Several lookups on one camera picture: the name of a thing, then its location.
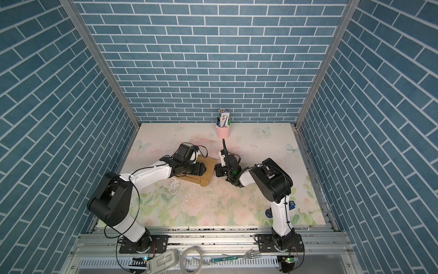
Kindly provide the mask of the brown cardboard paper box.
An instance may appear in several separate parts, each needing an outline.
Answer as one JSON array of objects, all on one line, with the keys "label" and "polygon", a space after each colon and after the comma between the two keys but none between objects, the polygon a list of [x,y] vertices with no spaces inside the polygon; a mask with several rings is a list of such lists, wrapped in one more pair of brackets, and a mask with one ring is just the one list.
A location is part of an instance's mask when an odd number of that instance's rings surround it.
[{"label": "brown cardboard paper box", "polygon": [[179,174],[177,178],[206,187],[212,179],[216,162],[216,159],[201,156],[187,173]]}]

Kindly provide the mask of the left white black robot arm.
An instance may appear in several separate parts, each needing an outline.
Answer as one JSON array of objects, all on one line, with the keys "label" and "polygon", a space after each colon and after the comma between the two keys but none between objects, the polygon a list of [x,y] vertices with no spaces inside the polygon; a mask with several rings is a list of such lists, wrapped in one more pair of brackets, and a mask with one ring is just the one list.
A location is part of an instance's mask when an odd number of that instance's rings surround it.
[{"label": "left white black robot arm", "polygon": [[172,155],[164,155],[150,166],[123,174],[108,172],[88,201],[87,209],[118,236],[132,243],[137,253],[144,253],[150,249],[152,238],[149,230],[137,221],[140,211],[130,214],[131,198],[139,199],[139,190],[160,180],[203,175],[206,166],[197,161],[200,155],[207,157],[199,146],[184,142]]}]

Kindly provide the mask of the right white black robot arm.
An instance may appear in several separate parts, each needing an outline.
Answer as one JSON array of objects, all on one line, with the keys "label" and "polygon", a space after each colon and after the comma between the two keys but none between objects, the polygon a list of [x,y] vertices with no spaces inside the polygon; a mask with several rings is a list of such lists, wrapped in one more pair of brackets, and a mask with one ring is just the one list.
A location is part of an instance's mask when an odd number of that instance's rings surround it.
[{"label": "right white black robot arm", "polygon": [[224,140],[222,144],[223,149],[219,152],[221,163],[214,168],[216,176],[225,177],[227,182],[240,188],[256,184],[270,202],[274,245],[279,250],[290,248],[297,238],[290,218],[289,201],[293,187],[291,177],[271,158],[243,169],[236,155],[227,150]]}]

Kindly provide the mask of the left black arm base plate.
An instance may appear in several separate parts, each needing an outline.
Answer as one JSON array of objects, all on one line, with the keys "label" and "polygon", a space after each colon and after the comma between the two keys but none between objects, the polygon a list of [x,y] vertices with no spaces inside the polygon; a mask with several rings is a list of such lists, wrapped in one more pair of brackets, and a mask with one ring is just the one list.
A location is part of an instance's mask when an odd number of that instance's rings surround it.
[{"label": "left black arm base plate", "polygon": [[167,250],[168,241],[168,235],[146,235],[135,243],[125,237],[121,237],[117,243],[119,252],[122,254],[153,255],[154,253],[164,253]]}]

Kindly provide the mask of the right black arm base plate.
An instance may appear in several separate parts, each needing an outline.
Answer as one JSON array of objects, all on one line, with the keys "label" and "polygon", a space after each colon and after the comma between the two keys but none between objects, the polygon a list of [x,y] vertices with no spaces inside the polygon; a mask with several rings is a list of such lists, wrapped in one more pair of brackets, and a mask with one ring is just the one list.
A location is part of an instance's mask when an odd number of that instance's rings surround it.
[{"label": "right black arm base plate", "polygon": [[286,236],[256,234],[254,240],[261,253],[303,252],[305,250],[302,236],[296,232],[291,232]]}]

